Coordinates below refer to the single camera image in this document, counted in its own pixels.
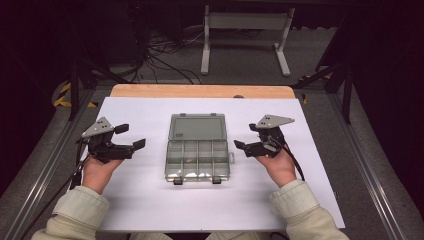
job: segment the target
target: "open storage box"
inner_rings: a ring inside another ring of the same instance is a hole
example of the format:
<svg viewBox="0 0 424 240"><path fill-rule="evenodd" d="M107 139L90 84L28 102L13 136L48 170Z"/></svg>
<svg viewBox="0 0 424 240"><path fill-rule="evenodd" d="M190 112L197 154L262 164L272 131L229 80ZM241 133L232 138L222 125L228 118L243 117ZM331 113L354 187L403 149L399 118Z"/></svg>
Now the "open storage box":
<svg viewBox="0 0 424 240"><path fill-rule="evenodd" d="M168 137L165 178L184 181L228 180L230 161L223 114L173 114Z"/></svg>

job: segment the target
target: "hand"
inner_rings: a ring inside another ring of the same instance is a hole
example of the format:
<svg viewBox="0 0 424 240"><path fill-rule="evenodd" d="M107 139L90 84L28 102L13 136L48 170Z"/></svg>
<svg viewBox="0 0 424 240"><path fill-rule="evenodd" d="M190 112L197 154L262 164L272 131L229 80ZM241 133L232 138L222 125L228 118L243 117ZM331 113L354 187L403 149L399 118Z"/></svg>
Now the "hand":
<svg viewBox="0 0 424 240"><path fill-rule="evenodd" d="M280 150L275 157L259 156L256 159L262 163L271 179L280 188L297 179L293 159L284 150Z"/></svg>
<svg viewBox="0 0 424 240"><path fill-rule="evenodd" d="M92 156L89 156L84 165L82 186L88 187L101 195L106 185L109 183L113 171L121 165L122 162L122 160L112 160L104 164Z"/></svg>

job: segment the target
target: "gray carpet floor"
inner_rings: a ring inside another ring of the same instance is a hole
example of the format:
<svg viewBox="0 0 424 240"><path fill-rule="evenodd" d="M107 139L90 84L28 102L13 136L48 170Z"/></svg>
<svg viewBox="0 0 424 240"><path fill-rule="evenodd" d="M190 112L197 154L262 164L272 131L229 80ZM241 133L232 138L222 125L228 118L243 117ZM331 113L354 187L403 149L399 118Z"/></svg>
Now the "gray carpet floor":
<svg viewBox="0 0 424 240"><path fill-rule="evenodd" d="M285 46L291 77L284 78L278 65L272 45L278 42L279 33L261 32L256 37L247 37L238 31L220 31L212 36L211 60L209 74L200 75L202 57L202 37L198 41L182 48L176 53L162 53L158 58L177 69L190 70L198 75L202 84L224 85L290 85L300 76L312 75L314 68L328 45L335 29L301 29L291 30ZM157 60L153 64L161 67ZM190 84L182 75L173 70L154 68L145 64L134 79L138 83ZM192 81L200 83L190 72L184 71ZM99 102L98 108L83 108L81 120L71 134L63 157L46 188L33 216L41 211L48 199L74 170L77 144L80 134L97 118L104 97L110 94L113 83L108 80L99 82L91 101ZM302 93L307 103L302 101ZM382 219L370 196L363 176L355 161L355 155L347 136L342 131L342 124L331 108L328 96L321 90L321 83L305 90L296 90L296 96L302 101L306 119L314 137L317 149L330 179L333 190L337 192L338 204L346 223L345 232L350 239L390 239ZM0 239L5 236L19 213L32 184L45 166L53 147L62 134L70 114L69 108L58 107L56 114L44 136L35 147L32 155L22 167L16 179L0 199ZM351 106L352 129L357 136L360 147L378 177L395 217L407 239L424 239L424 224L408 193L396 177L378 140L368 122L358 96L353 94ZM37 229L45 227L51 217L51 211L57 199L36 222L25 239ZM98 239L125 239L122 233L99 233Z"/></svg>

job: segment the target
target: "white tabletop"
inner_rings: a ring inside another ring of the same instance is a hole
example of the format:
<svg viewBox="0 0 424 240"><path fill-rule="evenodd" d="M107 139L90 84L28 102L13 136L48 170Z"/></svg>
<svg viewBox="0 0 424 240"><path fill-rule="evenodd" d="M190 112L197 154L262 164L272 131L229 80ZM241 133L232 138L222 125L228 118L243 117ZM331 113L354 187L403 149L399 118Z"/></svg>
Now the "white tabletop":
<svg viewBox="0 0 424 240"><path fill-rule="evenodd" d="M171 115L223 113L229 151L234 153L229 181L184 182L175 186L164 179ZM302 167L306 181L320 204L344 222L297 99L216 98L106 98L99 117L113 126L128 123L128 132L114 135L115 144L132 144L146 138L114 172L104 196L110 210L100 230L125 232L275 231L286 223L271 211L269 195L278 187L254 158L236 149L234 140L258 142L249 129L265 114L294 118L281 126L287 143Z"/></svg>

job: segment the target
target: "person's left hand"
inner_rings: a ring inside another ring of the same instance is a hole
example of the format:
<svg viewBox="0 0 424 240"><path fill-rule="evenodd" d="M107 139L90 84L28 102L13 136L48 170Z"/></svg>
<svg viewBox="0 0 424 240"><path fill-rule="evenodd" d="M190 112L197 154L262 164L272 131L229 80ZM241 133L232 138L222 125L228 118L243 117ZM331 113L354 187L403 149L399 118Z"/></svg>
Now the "person's left hand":
<svg viewBox="0 0 424 240"><path fill-rule="evenodd" d="M122 162L123 160L111 160L105 164L89 156L84 165L82 186L88 187L101 195L106 185L109 183L113 171L118 168Z"/></svg>

